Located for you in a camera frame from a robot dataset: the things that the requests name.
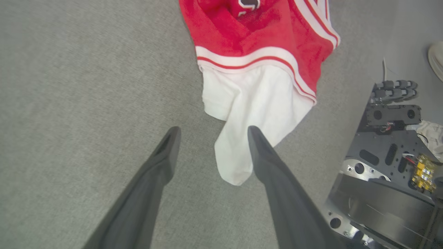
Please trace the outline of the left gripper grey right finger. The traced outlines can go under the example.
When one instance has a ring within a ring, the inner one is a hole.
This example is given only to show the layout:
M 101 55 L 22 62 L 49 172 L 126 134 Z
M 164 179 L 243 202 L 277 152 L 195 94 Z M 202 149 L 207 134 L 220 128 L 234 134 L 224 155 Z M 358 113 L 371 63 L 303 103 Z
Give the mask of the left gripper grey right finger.
M 315 203 L 256 126 L 248 143 L 257 178 L 264 184 L 281 249 L 352 249 L 327 224 Z

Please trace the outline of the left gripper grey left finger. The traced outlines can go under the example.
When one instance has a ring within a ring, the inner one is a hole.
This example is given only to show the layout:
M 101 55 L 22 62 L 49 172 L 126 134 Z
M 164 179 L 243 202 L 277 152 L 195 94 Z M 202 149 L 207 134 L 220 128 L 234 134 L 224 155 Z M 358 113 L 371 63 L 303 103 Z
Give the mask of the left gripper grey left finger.
M 181 129 L 171 127 L 97 229 L 85 249 L 149 249 L 165 186 L 173 179 Z

